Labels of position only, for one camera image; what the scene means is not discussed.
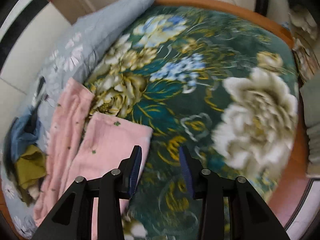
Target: folded clothes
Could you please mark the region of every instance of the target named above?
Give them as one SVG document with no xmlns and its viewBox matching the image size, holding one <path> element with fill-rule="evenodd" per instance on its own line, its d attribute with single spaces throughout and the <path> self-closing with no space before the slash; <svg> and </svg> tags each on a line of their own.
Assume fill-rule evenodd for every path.
<svg viewBox="0 0 320 240">
<path fill-rule="evenodd" d="M 135 145 L 142 148 L 142 161 L 139 172 L 141 176 L 146 162 L 152 128 L 133 123 L 115 116 L 95 112 L 91 118 L 79 152 L 71 163 L 65 190 L 77 176 L 87 180 L 102 177 L 119 166 L 123 159 L 129 158 Z M 128 200 L 120 199 L 120 210 L 128 204 Z M 97 239 L 98 200 L 93 202 L 92 240 Z"/>
<path fill-rule="evenodd" d="M 318 137 L 320 135 L 320 123 L 317 123 L 312 127 L 308 128 L 307 134 L 309 137 L 312 137 L 313 135 L 315 135 L 315 137 Z"/>
<path fill-rule="evenodd" d="M 11 130 L 11 160 L 15 163 L 34 144 L 39 136 L 40 121 L 37 119 L 37 108 L 28 107 L 19 117 Z"/>
<path fill-rule="evenodd" d="M 32 187 L 34 192 L 38 180 L 46 175 L 44 153 L 38 147 L 29 145 L 15 163 L 15 169 L 19 186 L 25 190 Z"/>
<path fill-rule="evenodd" d="M 78 151 L 84 120 L 93 97 L 94 94 L 73 78 L 68 80 L 61 93 L 50 128 L 46 161 L 48 175 L 33 210 L 37 226 L 58 201 L 61 188 L 65 188 L 65 178 Z"/>
<path fill-rule="evenodd" d="M 17 192 L 19 193 L 19 198 L 21 199 L 22 202 L 26 203 L 26 205 L 29 206 L 32 203 L 33 199 L 37 199 L 36 191 L 39 191 L 39 188 L 38 188 L 38 185 L 31 186 L 32 193 L 30 193 L 31 187 L 28 188 L 28 190 L 26 190 L 26 189 L 23 189 L 18 183 L 18 175 L 15 167 L 16 163 L 13 163 L 11 159 L 11 132 L 17 120 L 18 118 L 15 118 L 12 121 L 12 125 L 4 138 L 3 164 L 4 164 L 6 174 L 8 176 L 8 179 L 13 183 Z"/>
<path fill-rule="evenodd" d="M 320 93 L 320 72 L 317 72 L 312 79 L 308 80 L 301 88 L 300 93 L 303 100 L 304 120 L 307 127 L 320 123 L 320 103 L 315 98 Z"/>
<path fill-rule="evenodd" d="M 310 154 L 309 155 L 309 161 L 312 162 L 313 164 L 320 164 L 320 154 Z"/>
</svg>

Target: white peony print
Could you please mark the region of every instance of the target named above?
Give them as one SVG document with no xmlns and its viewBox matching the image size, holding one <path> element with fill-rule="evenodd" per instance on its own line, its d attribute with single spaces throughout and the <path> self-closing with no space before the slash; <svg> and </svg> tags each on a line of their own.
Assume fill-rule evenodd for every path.
<svg viewBox="0 0 320 240">
<path fill-rule="evenodd" d="M 142 223 L 136 219 L 122 220 L 122 226 L 125 240 L 145 239 L 148 234 Z"/>
<path fill-rule="evenodd" d="M 260 51 L 257 53 L 258 67 L 278 74 L 282 71 L 283 61 L 279 54 L 268 51 Z"/>
<path fill-rule="evenodd" d="M 117 65 L 120 58 L 131 48 L 132 42 L 127 41 L 130 34 L 122 35 L 109 49 L 105 57 L 105 64 Z"/>
<path fill-rule="evenodd" d="M 268 169 L 277 177 L 292 149 L 297 99 L 280 77 L 260 68 L 249 78 L 227 78 L 223 86 L 234 103 L 212 132 L 215 150 L 246 176 Z"/>
</svg>

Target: floral bedsheet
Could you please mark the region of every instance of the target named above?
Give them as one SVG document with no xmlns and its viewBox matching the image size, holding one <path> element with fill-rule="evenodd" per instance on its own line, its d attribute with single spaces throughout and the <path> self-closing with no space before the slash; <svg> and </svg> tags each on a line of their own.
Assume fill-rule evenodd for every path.
<svg viewBox="0 0 320 240">
<path fill-rule="evenodd" d="M 222 177 L 246 176 L 266 201 L 290 156 L 297 123 L 291 51 L 231 14 L 154 6 L 85 85 L 95 93 L 91 115 L 117 115 L 154 130 L 123 216 L 125 239 L 196 239 L 202 203 L 187 193 L 180 145 Z M 228 231 L 226 220 L 226 238 Z"/>
</svg>

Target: bed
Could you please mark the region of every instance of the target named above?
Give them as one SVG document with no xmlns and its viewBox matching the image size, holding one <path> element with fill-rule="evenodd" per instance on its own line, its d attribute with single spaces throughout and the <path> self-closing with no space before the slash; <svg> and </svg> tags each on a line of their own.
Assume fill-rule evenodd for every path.
<svg viewBox="0 0 320 240">
<path fill-rule="evenodd" d="M 306 141 L 292 46 L 285 28 L 214 0 L 156 0 L 123 32 L 84 85 L 95 93 L 88 119 L 99 111 L 154 130 L 136 194 L 123 215 L 126 239 L 196 238 L 201 202 L 186 192 L 182 144 L 220 176 L 249 178 L 286 224 L 308 183 L 301 175 Z M 111 85 L 97 89 L 106 79 Z M 131 94 L 117 89 L 119 84 Z M 290 181 L 276 190 L 284 169 Z M 282 217 L 281 189 L 296 178 L 300 187 L 294 187 L 293 204 Z M 33 205 L 21 202 L 4 169 L 1 179 L 15 228 L 30 239 L 36 230 Z"/>
</svg>

